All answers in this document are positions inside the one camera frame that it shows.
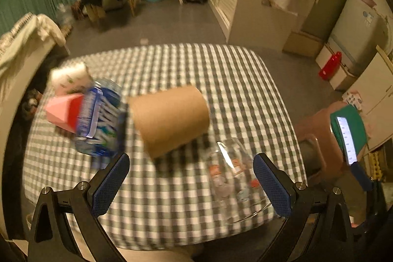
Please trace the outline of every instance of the brown plastic stool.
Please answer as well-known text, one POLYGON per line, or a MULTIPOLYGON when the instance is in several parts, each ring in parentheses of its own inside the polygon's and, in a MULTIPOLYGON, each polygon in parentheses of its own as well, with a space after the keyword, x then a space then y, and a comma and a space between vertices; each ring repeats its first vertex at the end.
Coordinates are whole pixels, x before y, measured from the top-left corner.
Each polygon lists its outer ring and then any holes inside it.
POLYGON ((347 103, 344 101, 334 102, 315 115, 305 117, 295 125, 297 141, 309 141, 321 163, 321 169, 307 177, 309 185, 315 185, 322 179, 338 178, 345 170, 349 169, 330 123, 330 115, 346 105, 347 103))

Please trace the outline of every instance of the blue textured grip pad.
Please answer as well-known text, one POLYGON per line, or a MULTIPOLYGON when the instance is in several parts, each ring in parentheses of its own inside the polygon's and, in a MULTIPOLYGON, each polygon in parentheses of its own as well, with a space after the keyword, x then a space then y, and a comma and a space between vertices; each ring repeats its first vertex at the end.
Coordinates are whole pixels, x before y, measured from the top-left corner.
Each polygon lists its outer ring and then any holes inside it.
POLYGON ((93 195, 92 215, 95 218, 107 213, 129 170, 130 158, 123 153, 93 195))
POLYGON ((253 168, 276 213, 286 218, 289 217, 292 211, 289 194, 260 155, 254 157, 253 168))

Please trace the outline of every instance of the green cushion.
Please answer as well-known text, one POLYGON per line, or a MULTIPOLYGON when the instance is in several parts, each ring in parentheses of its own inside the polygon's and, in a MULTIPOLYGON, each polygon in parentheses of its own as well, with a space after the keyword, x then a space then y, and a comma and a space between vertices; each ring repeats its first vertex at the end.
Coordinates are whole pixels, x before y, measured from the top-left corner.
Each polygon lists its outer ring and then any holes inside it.
POLYGON ((367 143, 366 130, 364 128, 362 117, 359 115, 358 110, 348 105, 330 115, 330 124, 332 126, 333 134, 336 137, 340 149, 344 152, 344 142, 341 137, 341 130, 337 123, 337 117, 344 117, 347 119, 349 130, 351 131, 353 143, 355 145, 356 154, 367 143))

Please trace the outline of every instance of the yellow patterned object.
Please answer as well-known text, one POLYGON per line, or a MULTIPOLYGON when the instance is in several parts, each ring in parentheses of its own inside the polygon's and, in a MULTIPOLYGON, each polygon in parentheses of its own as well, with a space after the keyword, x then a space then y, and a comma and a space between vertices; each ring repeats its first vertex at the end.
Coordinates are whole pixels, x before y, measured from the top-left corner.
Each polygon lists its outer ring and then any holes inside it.
POLYGON ((370 162, 370 168, 372 174, 371 177, 373 180, 382 179, 382 171, 381 171, 381 167, 379 166, 378 154, 379 151, 369 153, 369 162, 370 162))

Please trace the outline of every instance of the transparent plastic container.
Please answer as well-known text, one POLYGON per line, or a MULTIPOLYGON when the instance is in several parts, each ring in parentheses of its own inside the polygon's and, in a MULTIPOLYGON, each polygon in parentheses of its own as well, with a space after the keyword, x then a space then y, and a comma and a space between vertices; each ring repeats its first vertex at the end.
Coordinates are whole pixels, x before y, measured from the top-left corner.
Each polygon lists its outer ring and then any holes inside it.
POLYGON ((270 205, 254 174, 253 157, 237 138, 217 142, 205 164, 213 196, 228 223, 253 217, 270 205))

